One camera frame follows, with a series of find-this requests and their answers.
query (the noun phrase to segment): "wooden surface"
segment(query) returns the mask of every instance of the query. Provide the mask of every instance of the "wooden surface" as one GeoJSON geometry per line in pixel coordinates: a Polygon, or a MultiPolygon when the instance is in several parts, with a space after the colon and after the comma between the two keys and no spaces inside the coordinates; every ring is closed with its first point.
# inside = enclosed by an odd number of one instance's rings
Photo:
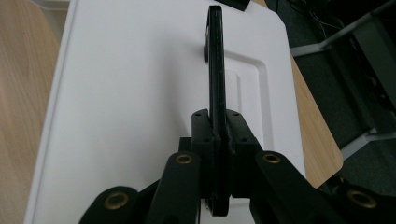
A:
{"type": "MultiPolygon", "coordinates": [[[[0,223],[23,221],[58,49],[37,6],[0,1],[0,223]]],[[[317,187],[343,159],[294,60],[292,68],[307,178],[317,187]]]]}
{"type": "Polygon", "coordinates": [[[22,223],[59,45],[28,0],[0,0],[0,223],[22,223]]]}
{"type": "MultiPolygon", "coordinates": [[[[253,2],[267,7],[264,0],[253,0],[253,2]]],[[[341,169],[344,159],[292,57],[291,66],[303,141],[306,178],[313,187],[318,188],[341,169]]]]}

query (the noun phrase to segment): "white box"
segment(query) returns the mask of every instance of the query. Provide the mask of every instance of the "white box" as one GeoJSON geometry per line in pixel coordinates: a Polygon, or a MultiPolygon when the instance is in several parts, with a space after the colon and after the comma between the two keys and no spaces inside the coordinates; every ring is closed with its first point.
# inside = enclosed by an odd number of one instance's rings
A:
{"type": "MultiPolygon", "coordinates": [[[[24,223],[77,223],[105,189],[141,190],[161,177],[191,114],[208,108],[207,10],[221,5],[228,108],[263,149],[302,173],[304,156],[280,18],[210,0],[70,3],[24,223]]],[[[201,223],[252,222],[246,201],[201,223]]]]}

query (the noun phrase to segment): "wooden table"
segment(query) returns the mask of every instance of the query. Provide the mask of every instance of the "wooden table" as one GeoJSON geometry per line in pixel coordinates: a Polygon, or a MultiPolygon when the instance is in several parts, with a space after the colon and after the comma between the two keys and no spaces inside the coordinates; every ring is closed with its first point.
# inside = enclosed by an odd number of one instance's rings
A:
{"type": "MultiPolygon", "coordinates": [[[[23,221],[58,49],[37,6],[0,1],[0,223],[23,221]]],[[[307,179],[318,187],[341,168],[343,158],[291,62],[307,179]]]]}
{"type": "MultiPolygon", "coordinates": [[[[264,0],[253,1],[267,7],[264,0]]],[[[300,118],[306,178],[313,187],[317,188],[341,169],[344,159],[292,57],[291,66],[300,118]]]]}

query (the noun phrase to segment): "black plastic part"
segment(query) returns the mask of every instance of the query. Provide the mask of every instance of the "black plastic part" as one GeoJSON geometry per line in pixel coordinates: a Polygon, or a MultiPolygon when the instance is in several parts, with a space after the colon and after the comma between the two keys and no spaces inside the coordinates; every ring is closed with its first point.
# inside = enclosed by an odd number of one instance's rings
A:
{"type": "Polygon", "coordinates": [[[137,199],[137,209],[135,209],[136,212],[134,213],[135,223],[145,222],[146,216],[151,206],[152,199],[154,198],[155,191],[157,190],[159,183],[160,180],[157,180],[139,192],[137,199]]]}
{"type": "Polygon", "coordinates": [[[229,125],[229,165],[231,173],[230,187],[234,198],[250,198],[257,170],[254,160],[256,153],[262,150],[253,132],[242,114],[227,110],[229,125]]]}
{"type": "Polygon", "coordinates": [[[258,183],[250,198],[256,223],[277,223],[274,217],[278,223],[346,223],[282,154],[260,151],[256,163],[258,183]]]}
{"type": "Polygon", "coordinates": [[[197,223],[200,215],[199,157],[181,151],[169,157],[146,218],[148,224],[197,223]]]}
{"type": "Polygon", "coordinates": [[[191,138],[181,137],[178,140],[178,151],[191,151],[191,138]]]}
{"type": "Polygon", "coordinates": [[[221,2],[222,4],[225,4],[229,7],[234,7],[241,11],[245,11],[245,9],[247,9],[248,7],[248,4],[250,3],[250,0],[216,0],[216,1],[221,2]]]}
{"type": "Polygon", "coordinates": [[[201,158],[201,198],[208,199],[215,188],[217,167],[215,167],[215,138],[210,127],[207,109],[199,110],[191,116],[191,151],[201,158]]]}
{"type": "Polygon", "coordinates": [[[207,13],[204,59],[206,62],[209,62],[209,123],[211,132],[213,133],[212,146],[214,148],[214,187],[210,191],[210,196],[206,198],[206,202],[212,216],[225,217],[228,214],[231,193],[227,184],[228,131],[226,122],[222,13],[220,6],[210,6],[207,13]]]}
{"type": "Polygon", "coordinates": [[[226,98],[222,17],[220,6],[210,6],[206,23],[205,48],[209,61],[210,123],[212,132],[220,138],[226,136],[226,98]]]}
{"type": "Polygon", "coordinates": [[[135,189],[120,186],[107,189],[96,197],[79,223],[133,223],[137,209],[137,199],[138,193],[135,189]],[[126,204],[117,209],[108,209],[105,205],[107,197],[117,192],[125,193],[128,196],[126,204]]]}
{"type": "Polygon", "coordinates": [[[343,184],[332,199],[348,223],[396,223],[396,197],[343,184]]]}

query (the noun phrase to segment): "black object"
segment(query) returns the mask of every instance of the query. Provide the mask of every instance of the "black object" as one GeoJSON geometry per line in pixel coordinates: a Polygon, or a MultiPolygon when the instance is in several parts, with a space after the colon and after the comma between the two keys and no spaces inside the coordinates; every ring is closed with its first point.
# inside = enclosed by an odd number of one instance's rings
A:
{"type": "Polygon", "coordinates": [[[225,106],[221,8],[208,12],[210,112],[191,116],[192,137],[180,138],[161,180],[137,192],[101,193],[80,223],[199,223],[200,199],[212,216],[228,214],[229,198],[249,198],[256,223],[396,223],[396,199],[348,183],[313,189],[283,155],[262,151],[243,116],[225,106]]]}
{"type": "Polygon", "coordinates": [[[330,0],[326,8],[347,26],[364,14],[384,5],[388,0],[330,0]]]}
{"type": "Polygon", "coordinates": [[[222,4],[225,4],[229,7],[234,7],[241,11],[245,11],[245,9],[247,9],[248,7],[248,4],[250,3],[250,0],[216,0],[216,1],[221,2],[222,4]]]}

